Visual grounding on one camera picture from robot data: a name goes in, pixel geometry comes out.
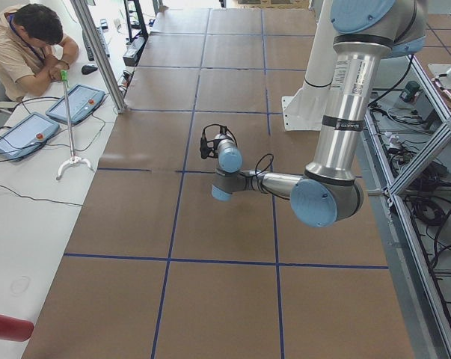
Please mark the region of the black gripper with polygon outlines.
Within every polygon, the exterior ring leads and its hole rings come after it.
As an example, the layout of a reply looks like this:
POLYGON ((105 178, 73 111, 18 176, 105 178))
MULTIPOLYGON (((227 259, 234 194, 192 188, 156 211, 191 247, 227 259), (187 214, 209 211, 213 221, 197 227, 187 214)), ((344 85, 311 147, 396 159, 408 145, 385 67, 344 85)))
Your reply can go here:
POLYGON ((228 128, 225 125, 221 124, 209 124, 205 126, 202 130, 201 137, 200 137, 200 157, 202 159, 212 158, 217 159, 218 158, 218 145, 222 141, 221 138, 219 139, 212 139, 208 140, 206 137, 206 130, 210 127, 217 126, 219 128, 219 135, 224 135, 225 138, 228 138, 227 132, 228 128))

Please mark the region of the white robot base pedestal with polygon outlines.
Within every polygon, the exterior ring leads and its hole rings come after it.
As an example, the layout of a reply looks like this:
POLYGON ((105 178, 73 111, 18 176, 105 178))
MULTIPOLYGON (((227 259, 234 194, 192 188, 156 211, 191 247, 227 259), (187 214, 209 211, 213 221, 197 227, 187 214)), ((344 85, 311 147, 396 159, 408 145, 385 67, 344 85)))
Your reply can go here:
POLYGON ((331 23, 332 1, 324 1, 304 82, 294 96, 282 98, 286 131, 319 131, 337 61, 333 49, 336 31, 331 23))

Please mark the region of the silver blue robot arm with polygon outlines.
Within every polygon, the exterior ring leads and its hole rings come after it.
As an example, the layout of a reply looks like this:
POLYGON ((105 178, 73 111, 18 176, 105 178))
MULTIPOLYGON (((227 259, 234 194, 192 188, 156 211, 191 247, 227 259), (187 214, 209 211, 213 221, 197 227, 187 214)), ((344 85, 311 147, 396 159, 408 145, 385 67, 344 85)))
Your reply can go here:
POLYGON ((353 216, 363 191, 352 162, 378 65, 423 48, 427 13, 426 1, 325 1, 303 86, 283 104, 289 129, 319 131, 313 161, 301 176, 245 171, 236 140, 222 126, 214 139, 200 140, 201 157, 218 161, 212 196, 227 201, 238 191, 273 194, 287 199, 311 227, 353 216))

